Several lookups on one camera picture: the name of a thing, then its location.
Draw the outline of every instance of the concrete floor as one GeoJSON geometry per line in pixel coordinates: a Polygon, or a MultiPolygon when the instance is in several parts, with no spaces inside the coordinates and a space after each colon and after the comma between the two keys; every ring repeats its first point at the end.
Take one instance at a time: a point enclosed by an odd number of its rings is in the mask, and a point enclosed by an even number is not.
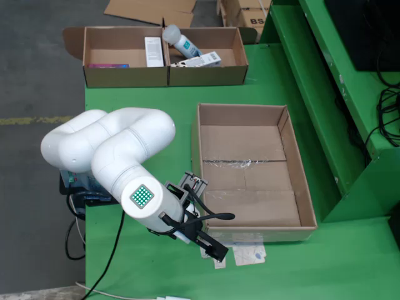
{"type": "MultiPolygon", "coordinates": [[[[64,117],[84,110],[81,62],[64,50],[63,28],[144,24],[104,15],[107,3],[0,0],[0,294],[84,281],[84,260],[64,255],[73,218],[58,194],[58,171],[41,157],[40,143],[64,117]]],[[[192,27],[222,26],[215,12],[215,1],[199,0],[192,27]]],[[[76,232],[71,253],[82,253],[76,232]]],[[[24,295],[0,299],[61,299],[24,295]]]]}

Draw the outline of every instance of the paper label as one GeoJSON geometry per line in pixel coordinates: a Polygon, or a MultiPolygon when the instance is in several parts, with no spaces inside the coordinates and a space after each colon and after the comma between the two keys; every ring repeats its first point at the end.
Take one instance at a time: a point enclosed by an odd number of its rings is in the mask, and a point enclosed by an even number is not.
{"type": "Polygon", "coordinates": [[[265,263],[267,253],[261,242],[234,242],[232,246],[237,266],[265,263]]]}

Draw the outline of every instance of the spray bottle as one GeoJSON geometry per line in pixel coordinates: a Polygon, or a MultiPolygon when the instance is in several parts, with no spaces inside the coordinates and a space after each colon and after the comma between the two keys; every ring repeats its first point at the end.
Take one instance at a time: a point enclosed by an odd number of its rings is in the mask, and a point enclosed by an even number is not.
{"type": "Polygon", "coordinates": [[[169,25],[163,32],[162,38],[183,54],[186,58],[202,55],[202,52],[179,30],[176,25],[169,25]]]}

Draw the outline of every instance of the open cardboard box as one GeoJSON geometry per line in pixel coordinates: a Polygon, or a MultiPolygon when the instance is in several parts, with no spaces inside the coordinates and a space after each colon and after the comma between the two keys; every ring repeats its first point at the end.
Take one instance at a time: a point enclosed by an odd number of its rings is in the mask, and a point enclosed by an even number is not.
{"type": "MultiPolygon", "coordinates": [[[[243,84],[248,71],[248,59],[238,28],[183,28],[185,35],[204,54],[216,51],[221,67],[171,67],[170,86],[226,86],[243,84]]],[[[186,58],[173,46],[169,47],[171,63],[186,58]]]]}
{"type": "Polygon", "coordinates": [[[145,37],[161,38],[161,27],[70,27],[62,32],[69,54],[82,60],[89,88],[168,85],[168,47],[162,42],[164,67],[147,67],[145,37]],[[129,68],[95,68],[88,64],[129,64],[129,68]]]}
{"type": "Polygon", "coordinates": [[[248,60],[239,29],[187,28],[181,32],[204,53],[216,51],[222,67],[170,67],[186,58],[165,41],[164,67],[147,67],[144,38],[161,37],[161,27],[69,27],[62,37],[67,52],[82,60],[89,88],[154,87],[167,86],[168,82],[170,86],[243,84],[248,60]],[[91,68],[88,64],[129,64],[129,68],[91,68]]]}
{"type": "Polygon", "coordinates": [[[236,215],[205,222],[218,241],[303,241],[317,228],[286,106],[199,104],[192,163],[206,206],[236,215]]]}

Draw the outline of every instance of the robotic arm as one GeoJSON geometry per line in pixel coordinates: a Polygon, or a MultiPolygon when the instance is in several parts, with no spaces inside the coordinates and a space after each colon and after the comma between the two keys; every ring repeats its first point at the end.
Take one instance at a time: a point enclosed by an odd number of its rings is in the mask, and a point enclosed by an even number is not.
{"type": "MultiPolygon", "coordinates": [[[[126,214],[150,232],[187,243],[192,240],[222,261],[228,249],[202,232],[201,222],[193,221],[199,214],[190,199],[204,206],[198,196],[205,186],[198,184],[205,182],[186,173],[180,186],[164,186],[141,165],[168,146],[174,136],[173,120],[157,109],[129,107],[109,114],[91,110],[48,133],[41,152],[60,170],[94,176],[126,214]]],[[[234,218],[230,215],[223,218],[234,218]]]]}

